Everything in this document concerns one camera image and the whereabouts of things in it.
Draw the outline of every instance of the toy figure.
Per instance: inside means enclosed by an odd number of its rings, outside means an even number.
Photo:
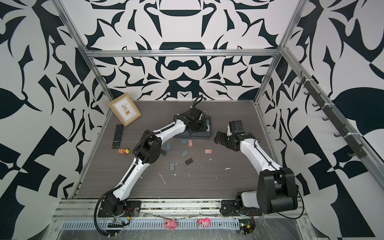
[[[172,231],[177,227],[177,222],[173,219],[164,219],[164,228],[169,228]]]
[[[209,218],[199,220],[199,225],[202,226],[203,228],[209,227],[210,223],[211,223],[211,220],[209,220]]]
[[[122,155],[127,155],[128,153],[130,153],[131,151],[128,149],[128,148],[124,148],[124,149],[119,149],[118,152]]]

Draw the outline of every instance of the metal vent grille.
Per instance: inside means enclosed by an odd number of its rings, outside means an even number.
[[[177,229],[197,229],[198,219],[182,219],[178,220]],[[107,223],[111,220],[98,220],[99,228],[105,229]],[[62,230],[94,230],[92,220],[65,220]],[[164,220],[161,219],[133,219],[126,226],[126,230],[162,230],[164,228]],[[238,219],[211,219],[211,224],[207,229],[228,229],[239,230]]]

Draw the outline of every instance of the pink plush toy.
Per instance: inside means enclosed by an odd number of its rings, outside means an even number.
[[[177,222],[173,219],[164,219],[164,228],[169,228],[172,231],[177,227]]]
[[[199,226],[202,226],[203,228],[209,227],[210,224],[211,220],[209,220],[209,218],[199,220]]]

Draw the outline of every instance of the tv remote control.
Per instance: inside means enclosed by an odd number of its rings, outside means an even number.
[[[116,125],[115,136],[113,137],[112,148],[119,148],[122,134],[122,124]]]

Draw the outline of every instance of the white paint speck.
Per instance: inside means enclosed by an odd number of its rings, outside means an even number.
[[[159,175],[160,175],[160,173],[159,173]],[[161,175],[160,175],[160,177],[161,177]],[[166,184],[166,182],[164,181],[164,178],[163,177],[161,177],[161,179],[163,180],[163,182],[164,182],[164,185]]]

